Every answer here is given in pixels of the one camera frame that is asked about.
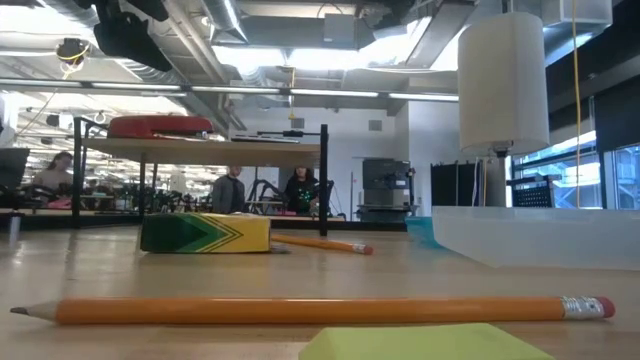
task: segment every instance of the pencil eraser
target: pencil eraser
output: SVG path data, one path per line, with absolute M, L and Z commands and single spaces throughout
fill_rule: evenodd
M 596 296 L 596 300 L 602 304 L 602 308 L 604 309 L 604 318 L 608 319 L 616 314 L 616 306 L 613 305 L 613 301 L 609 300 L 604 296 Z

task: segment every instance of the machine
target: machine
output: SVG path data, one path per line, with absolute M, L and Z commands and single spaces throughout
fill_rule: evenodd
M 362 162 L 364 201 L 358 205 L 363 222 L 402 223 L 414 214 L 413 177 L 408 161 L 366 159 Z

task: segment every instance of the black metal frame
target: black metal frame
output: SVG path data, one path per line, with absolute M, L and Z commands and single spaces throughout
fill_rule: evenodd
M 72 227 L 75 229 L 79 229 L 82 225 L 80 219 L 80 194 L 82 192 L 82 184 L 84 183 L 84 170 L 86 167 L 86 146 L 82 145 L 82 134 L 81 128 L 82 122 L 86 122 L 87 125 L 91 124 L 91 126 L 99 126 L 103 129 L 106 129 L 103 125 L 95 123 L 91 120 L 83 119 L 80 117 L 75 117 L 73 119 L 73 156 L 75 159 L 83 159 L 83 161 L 74 161 L 73 162 L 73 198 L 71 201 L 71 216 L 72 216 Z M 85 132 L 85 138 L 88 137 L 88 129 Z M 318 216 L 318 230 L 320 231 L 320 236 L 327 236 L 328 232 L 328 221 L 327 221 L 327 212 L 329 209 L 329 191 L 327 188 L 328 185 L 328 152 L 329 152 L 329 127 L 327 124 L 320 125 L 320 193 L 319 193 L 319 216 Z M 145 171 L 147 166 L 147 154 L 142 153 L 140 155 L 140 191 L 138 193 L 138 215 L 140 220 L 144 218 L 145 214 Z M 156 183 L 156 177 L 158 172 L 158 164 L 153 164 L 153 180 L 152 184 Z

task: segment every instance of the yellow sticky note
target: yellow sticky note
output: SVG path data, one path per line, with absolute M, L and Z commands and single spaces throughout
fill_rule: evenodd
M 327 328 L 299 360 L 553 360 L 489 324 Z

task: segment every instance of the white wall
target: white wall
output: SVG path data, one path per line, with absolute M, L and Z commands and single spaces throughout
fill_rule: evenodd
M 409 103 L 406 103 L 396 115 L 395 140 L 396 160 L 409 161 Z
M 283 131 L 291 129 L 288 119 L 289 109 L 273 108 L 267 111 L 260 109 L 237 109 L 237 115 L 249 129 L 247 134 L 257 131 Z M 336 183 L 336 193 L 331 196 L 333 205 L 340 210 L 338 198 L 342 204 L 342 212 L 349 218 L 349 192 L 351 172 L 354 173 L 353 211 L 357 210 L 358 194 L 362 191 L 362 159 L 367 157 L 394 158 L 395 125 L 394 118 L 387 117 L 386 110 L 342 109 L 338 113 L 333 110 L 317 108 L 295 109 L 295 116 L 305 118 L 305 132 L 320 132 L 320 125 L 329 126 L 329 179 Z M 369 131 L 369 120 L 382 120 L 382 131 Z M 232 131 L 232 136 L 239 132 Z M 319 143 L 319 136 L 305 136 L 305 143 Z M 253 169 L 245 169 L 247 176 L 243 182 L 248 187 L 253 182 Z
M 409 102 L 409 160 L 418 215 L 431 216 L 431 164 L 475 161 L 460 152 L 458 103 Z

